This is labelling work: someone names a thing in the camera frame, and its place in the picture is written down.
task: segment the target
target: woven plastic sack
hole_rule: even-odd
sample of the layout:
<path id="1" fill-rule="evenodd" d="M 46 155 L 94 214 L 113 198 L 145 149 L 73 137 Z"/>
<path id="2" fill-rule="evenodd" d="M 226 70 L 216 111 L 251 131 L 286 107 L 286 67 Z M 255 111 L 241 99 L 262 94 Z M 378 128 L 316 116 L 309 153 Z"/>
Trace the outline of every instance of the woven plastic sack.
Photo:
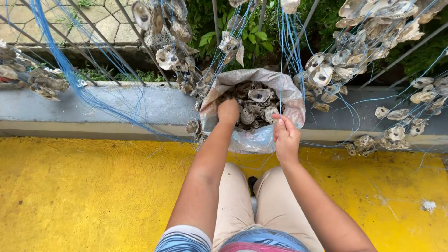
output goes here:
<path id="1" fill-rule="evenodd" d="M 302 128 L 305 123 L 305 104 L 302 93 L 293 84 L 291 77 L 280 72 L 257 68 L 235 70 L 216 76 L 199 110 L 205 134 L 209 135 L 218 123 L 218 98 L 232 86 L 247 80 L 259 81 L 274 89 L 286 106 L 282 114 L 291 119 L 298 129 Z M 254 132 L 233 131 L 228 150 L 243 154 L 273 153 L 275 151 L 275 143 L 272 141 L 273 129 L 274 125 L 268 125 Z"/>

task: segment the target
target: person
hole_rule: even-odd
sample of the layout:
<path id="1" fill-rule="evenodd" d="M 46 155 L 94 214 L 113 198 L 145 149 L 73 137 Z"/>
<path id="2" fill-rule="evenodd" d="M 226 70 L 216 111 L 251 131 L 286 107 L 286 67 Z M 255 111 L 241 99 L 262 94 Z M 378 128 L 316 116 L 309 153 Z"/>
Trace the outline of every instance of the person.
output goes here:
<path id="1" fill-rule="evenodd" d="M 376 251 L 356 222 L 319 187 L 298 159 L 300 131 L 285 116 L 273 131 L 281 167 L 255 185 L 254 217 L 242 171 L 227 163 L 235 100 L 218 107 L 219 122 L 198 150 L 155 252 Z"/>

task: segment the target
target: beige pants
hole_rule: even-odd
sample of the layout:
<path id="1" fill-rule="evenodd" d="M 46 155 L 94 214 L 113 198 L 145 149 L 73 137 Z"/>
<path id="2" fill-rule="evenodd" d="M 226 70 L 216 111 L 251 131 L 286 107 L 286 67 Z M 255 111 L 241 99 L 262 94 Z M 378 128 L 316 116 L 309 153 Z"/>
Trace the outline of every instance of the beige pants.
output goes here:
<path id="1" fill-rule="evenodd" d="M 217 252 L 228 238 L 249 226 L 263 226 L 289 233 L 311 252 L 323 252 L 281 167 L 263 174 L 255 183 L 254 191 L 258 202 L 255 218 L 246 177 L 236 165 L 225 165 L 220 182 L 213 252 Z"/>

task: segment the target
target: gray concrete ledge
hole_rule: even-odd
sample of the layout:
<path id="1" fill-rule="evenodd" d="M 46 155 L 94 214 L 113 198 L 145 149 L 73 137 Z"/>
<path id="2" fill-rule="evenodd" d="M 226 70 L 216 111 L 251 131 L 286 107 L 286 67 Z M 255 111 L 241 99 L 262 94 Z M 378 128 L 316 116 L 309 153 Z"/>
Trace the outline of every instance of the gray concrete ledge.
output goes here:
<path id="1" fill-rule="evenodd" d="M 161 87 L 163 84 L 148 83 L 147 87 L 141 87 L 129 82 L 123 83 L 123 87 L 117 87 L 110 82 L 99 82 L 99 87 L 87 86 L 86 89 L 100 101 L 127 112 L 130 117 L 135 116 L 139 123 L 150 125 L 154 130 L 178 137 L 179 140 L 191 140 L 191 135 L 185 132 L 185 125 L 189 120 L 198 118 L 198 112 L 194 110 L 195 100 L 179 90 Z M 314 143 L 331 147 L 365 134 L 380 136 L 396 121 L 377 119 L 374 115 L 376 107 L 391 109 L 400 102 L 395 97 L 382 99 L 398 92 L 381 89 L 351 90 L 344 96 L 349 104 L 371 100 L 353 105 L 358 115 L 354 112 L 352 115 L 341 100 L 331 103 L 328 113 L 311 111 L 311 104 L 307 103 L 302 145 L 315 147 L 309 144 Z M 168 140 L 100 109 L 87 107 L 72 89 L 60 93 L 59 98 L 61 102 L 50 102 L 29 90 L 0 89 L 0 136 Z M 401 103 L 396 109 L 404 107 L 409 108 L 409 105 Z M 448 133 L 442 126 L 447 125 L 447 120 L 444 112 L 433 116 L 422 135 L 406 140 L 415 150 L 444 148 L 448 146 Z"/>

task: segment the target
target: yellow floor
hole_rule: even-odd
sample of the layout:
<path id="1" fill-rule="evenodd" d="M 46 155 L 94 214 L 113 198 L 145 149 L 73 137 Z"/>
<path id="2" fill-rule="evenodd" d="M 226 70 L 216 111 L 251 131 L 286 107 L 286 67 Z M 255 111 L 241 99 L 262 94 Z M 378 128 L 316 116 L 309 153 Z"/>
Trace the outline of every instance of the yellow floor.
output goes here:
<path id="1" fill-rule="evenodd" d="M 0 138 L 0 250 L 153 251 L 193 155 L 179 143 Z M 448 177 L 437 155 L 299 156 L 379 251 L 448 251 Z M 258 177 L 279 164 L 275 154 L 228 161 Z M 432 213 L 420 209 L 424 199 L 435 201 Z"/>

